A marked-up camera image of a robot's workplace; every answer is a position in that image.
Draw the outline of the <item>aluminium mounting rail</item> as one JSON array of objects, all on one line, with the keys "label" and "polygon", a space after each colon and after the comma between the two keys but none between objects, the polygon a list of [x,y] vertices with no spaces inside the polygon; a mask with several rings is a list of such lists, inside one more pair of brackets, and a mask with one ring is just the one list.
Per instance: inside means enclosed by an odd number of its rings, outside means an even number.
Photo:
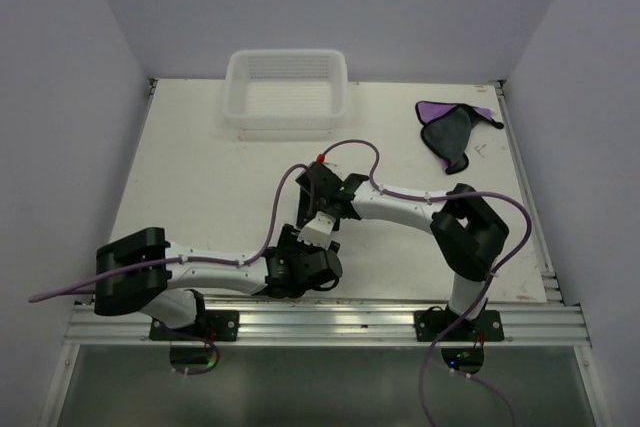
[{"label": "aluminium mounting rail", "polygon": [[[417,343],[414,313],[432,303],[311,299],[267,301],[257,298],[206,299],[206,308],[236,311],[234,346],[409,347]],[[491,304],[500,312],[505,340],[498,347],[588,346],[582,310],[562,304]],[[151,320],[143,314],[97,316],[76,306],[64,336],[69,345],[133,345],[150,342]]]}]

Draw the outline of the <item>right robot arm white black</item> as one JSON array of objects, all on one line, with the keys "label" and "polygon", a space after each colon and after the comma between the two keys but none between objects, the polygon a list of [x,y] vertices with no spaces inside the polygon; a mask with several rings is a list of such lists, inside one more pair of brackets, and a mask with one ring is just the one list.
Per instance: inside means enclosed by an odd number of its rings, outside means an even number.
[{"label": "right robot arm white black", "polygon": [[432,235],[454,272],[445,326],[451,336],[468,339],[481,327],[487,298],[482,289],[502,252],[509,228],[466,184],[458,184],[439,201],[437,193],[404,189],[392,192],[373,185],[369,176],[345,178],[320,162],[300,174],[299,209],[305,213],[298,239],[328,249],[342,220],[379,220]]}]

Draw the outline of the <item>left black base bracket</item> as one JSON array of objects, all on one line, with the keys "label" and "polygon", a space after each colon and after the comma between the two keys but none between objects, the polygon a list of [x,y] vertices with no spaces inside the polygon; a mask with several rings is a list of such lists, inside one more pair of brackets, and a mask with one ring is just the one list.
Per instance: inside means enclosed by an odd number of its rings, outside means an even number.
[{"label": "left black base bracket", "polygon": [[238,338],[240,313],[237,310],[204,310],[189,326],[171,329],[153,320],[149,331],[152,341],[235,342]]}]

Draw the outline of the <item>white plastic basket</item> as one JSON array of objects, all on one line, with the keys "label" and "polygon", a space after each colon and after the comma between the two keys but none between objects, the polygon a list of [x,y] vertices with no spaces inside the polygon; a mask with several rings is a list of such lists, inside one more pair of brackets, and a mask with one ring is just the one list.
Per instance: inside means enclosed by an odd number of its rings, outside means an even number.
[{"label": "white plastic basket", "polygon": [[232,54],[222,113],[241,130],[331,130],[349,110],[345,56],[331,49]]}]

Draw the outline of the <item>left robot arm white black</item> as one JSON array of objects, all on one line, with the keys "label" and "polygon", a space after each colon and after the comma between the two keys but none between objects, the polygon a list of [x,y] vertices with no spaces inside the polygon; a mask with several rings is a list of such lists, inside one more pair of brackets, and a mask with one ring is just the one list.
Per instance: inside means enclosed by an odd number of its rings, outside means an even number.
[{"label": "left robot arm white black", "polygon": [[308,245],[298,234],[286,224],[263,253],[233,255],[170,242],[159,227],[143,229],[98,249],[94,312],[103,317],[140,312],[193,340],[208,326],[203,289],[297,299],[335,288],[343,275],[340,245]]}]

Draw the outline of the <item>right black base bracket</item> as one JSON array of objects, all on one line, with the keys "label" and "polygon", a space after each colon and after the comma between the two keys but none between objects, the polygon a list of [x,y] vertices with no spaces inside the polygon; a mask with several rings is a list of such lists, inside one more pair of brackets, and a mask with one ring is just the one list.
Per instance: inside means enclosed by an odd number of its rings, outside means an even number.
[{"label": "right black base bracket", "polygon": [[457,316],[447,307],[430,307],[413,313],[414,330],[418,342],[431,342],[441,337],[444,342],[502,342],[505,334],[500,313],[497,310],[483,309],[472,320],[464,319],[455,328],[450,329]]}]

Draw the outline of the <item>purple and grey towel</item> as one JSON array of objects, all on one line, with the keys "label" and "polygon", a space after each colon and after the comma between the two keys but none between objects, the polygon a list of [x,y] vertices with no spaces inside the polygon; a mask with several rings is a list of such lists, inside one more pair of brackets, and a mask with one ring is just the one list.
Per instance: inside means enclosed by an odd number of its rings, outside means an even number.
[{"label": "purple and grey towel", "polygon": [[415,112],[421,124],[422,142],[440,159],[447,175],[458,174],[469,166],[466,148],[477,125],[486,123],[498,130],[504,128],[490,109],[465,103],[419,101]]}]

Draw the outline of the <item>black base bracket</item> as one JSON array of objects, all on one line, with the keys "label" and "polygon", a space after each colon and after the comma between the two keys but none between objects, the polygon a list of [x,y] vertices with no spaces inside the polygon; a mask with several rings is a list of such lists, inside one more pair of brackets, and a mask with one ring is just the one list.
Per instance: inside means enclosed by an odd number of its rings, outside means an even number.
[{"label": "black base bracket", "polygon": [[472,320],[464,319],[455,328],[450,329],[457,316],[447,307],[430,307],[413,313],[414,330],[418,342],[431,342],[441,337],[444,342],[502,342],[505,334],[500,313],[497,310],[483,309]]},{"label": "black base bracket", "polygon": [[149,331],[152,341],[235,342],[238,338],[240,313],[237,310],[204,310],[189,326],[171,329],[153,320]]}]

